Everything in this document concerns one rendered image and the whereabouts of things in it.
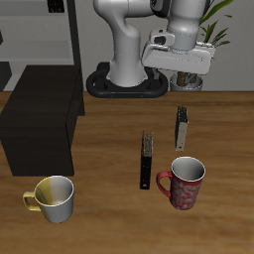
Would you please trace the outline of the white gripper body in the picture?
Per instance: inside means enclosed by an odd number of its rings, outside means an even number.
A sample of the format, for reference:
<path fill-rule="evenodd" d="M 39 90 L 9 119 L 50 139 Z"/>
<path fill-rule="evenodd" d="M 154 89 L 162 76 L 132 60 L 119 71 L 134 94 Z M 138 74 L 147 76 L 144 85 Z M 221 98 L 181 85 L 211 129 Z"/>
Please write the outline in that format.
<path fill-rule="evenodd" d="M 142 55 L 142 65 L 174 71 L 207 74 L 215 52 L 212 44 L 197 42 L 190 51 L 174 51 L 169 47 L 148 44 Z"/>

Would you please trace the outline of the black book with pale cover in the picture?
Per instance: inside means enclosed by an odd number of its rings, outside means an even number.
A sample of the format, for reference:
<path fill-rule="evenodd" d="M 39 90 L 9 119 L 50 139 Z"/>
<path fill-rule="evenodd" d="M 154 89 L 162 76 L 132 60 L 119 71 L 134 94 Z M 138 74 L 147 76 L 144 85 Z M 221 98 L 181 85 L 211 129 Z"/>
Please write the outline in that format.
<path fill-rule="evenodd" d="M 189 121 L 187 108 L 185 106 L 179 106 L 175 128 L 175 142 L 177 151 L 182 152 L 185 149 L 188 124 Z"/>

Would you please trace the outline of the black book with patterned edge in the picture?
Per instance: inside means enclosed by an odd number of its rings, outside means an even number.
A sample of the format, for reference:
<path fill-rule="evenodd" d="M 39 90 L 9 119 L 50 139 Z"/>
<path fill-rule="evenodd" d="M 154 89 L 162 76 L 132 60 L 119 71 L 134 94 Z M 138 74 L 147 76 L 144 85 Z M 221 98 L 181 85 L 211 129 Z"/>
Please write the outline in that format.
<path fill-rule="evenodd" d="M 141 168 L 140 168 L 140 189 L 150 188 L 152 154 L 153 154 L 153 134 L 154 132 L 142 134 L 141 144 Z"/>

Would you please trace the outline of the green pot plant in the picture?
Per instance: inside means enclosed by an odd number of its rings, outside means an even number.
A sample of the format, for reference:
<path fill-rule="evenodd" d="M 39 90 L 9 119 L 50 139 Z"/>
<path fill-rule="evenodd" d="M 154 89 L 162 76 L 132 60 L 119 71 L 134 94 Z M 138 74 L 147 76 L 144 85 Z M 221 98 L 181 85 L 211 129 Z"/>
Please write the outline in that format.
<path fill-rule="evenodd" d="M 215 0 L 206 0 L 204 13 L 199 21 L 200 24 L 206 22 L 220 9 L 228 6 L 230 3 L 233 2 L 233 0 L 221 0 L 217 4 L 213 4 L 214 1 Z M 223 38 L 226 36 L 227 28 L 221 30 L 214 38 L 211 37 L 216 24 L 217 21 L 212 24 L 208 24 L 206 28 L 200 27 L 203 30 L 203 33 L 201 35 L 204 37 L 204 42 L 212 44 L 215 48 L 229 44 L 229 41 L 223 41 Z M 182 71 L 178 71 L 177 73 L 175 73 L 171 77 L 171 91 L 201 91 L 202 78 L 200 76 L 197 76 L 196 82 L 190 83 L 192 74 L 193 73 Z"/>

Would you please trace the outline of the red mug with white pattern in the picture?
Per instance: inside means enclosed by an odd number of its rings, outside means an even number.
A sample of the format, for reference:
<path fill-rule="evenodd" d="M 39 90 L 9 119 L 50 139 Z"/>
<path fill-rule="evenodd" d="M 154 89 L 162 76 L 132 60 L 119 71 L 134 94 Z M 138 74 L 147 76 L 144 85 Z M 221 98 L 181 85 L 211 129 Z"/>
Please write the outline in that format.
<path fill-rule="evenodd" d="M 194 206 L 199 188 L 205 176 L 202 162 L 193 157 L 178 157 L 173 160 L 170 171 L 157 174 L 159 190 L 170 199 L 172 206 L 179 210 L 188 210 Z M 161 179 L 168 178 L 170 189 L 161 185 Z"/>

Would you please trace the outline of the black books on bookshelf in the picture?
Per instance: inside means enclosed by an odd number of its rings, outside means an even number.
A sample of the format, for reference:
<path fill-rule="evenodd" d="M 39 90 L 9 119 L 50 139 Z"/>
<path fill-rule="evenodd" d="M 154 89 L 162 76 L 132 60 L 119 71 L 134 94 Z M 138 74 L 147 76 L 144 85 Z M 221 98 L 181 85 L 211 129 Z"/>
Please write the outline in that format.
<path fill-rule="evenodd" d="M 47 4 L 50 13 L 64 12 L 64 0 L 47 0 Z"/>

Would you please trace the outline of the dark brown desk caddy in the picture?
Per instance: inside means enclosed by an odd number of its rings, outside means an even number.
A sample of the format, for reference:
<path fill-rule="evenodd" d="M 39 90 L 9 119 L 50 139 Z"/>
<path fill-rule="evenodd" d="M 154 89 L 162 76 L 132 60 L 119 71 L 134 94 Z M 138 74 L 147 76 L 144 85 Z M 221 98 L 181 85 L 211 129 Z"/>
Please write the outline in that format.
<path fill-rule="evenodd" d="M 83 114 L 78 65 L 28 65 L 0 113 L 0 142 L 12 175 L 72 176 L 70 148 Z"/>

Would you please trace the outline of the white and yellow mug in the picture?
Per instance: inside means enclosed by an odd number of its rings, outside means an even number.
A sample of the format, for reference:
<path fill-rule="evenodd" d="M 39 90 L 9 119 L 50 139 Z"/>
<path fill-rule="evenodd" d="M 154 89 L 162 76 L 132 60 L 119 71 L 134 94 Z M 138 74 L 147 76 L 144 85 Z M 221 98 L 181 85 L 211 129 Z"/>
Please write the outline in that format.
<path fill-rule="evenodd" d="M 51 223 L 62 223 L 73 211 L 74 185 L 64 176 L 41 180 L 33 191 L 23 193 L 24 206 L 30 211 L 41 211 Z"/>

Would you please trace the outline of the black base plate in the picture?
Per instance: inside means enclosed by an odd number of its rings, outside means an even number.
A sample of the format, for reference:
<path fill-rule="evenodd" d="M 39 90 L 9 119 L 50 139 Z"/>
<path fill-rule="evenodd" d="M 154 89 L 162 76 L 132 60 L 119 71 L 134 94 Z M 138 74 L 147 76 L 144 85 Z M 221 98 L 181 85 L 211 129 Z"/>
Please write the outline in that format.
<path fill-rule="evenodd" d="M 121 87 L 113 84 L 106 78 L 109 73 L 109 62 L 102 62 L 97 66 L 86 80 L 86 89 L 98 98 L 156 98 L 168 91 L 168 79 L 160 73 L 160 78 L 155 80 L 153 69 L 145 67 L 148 76 L 143 82 L 133 87 Z"/>

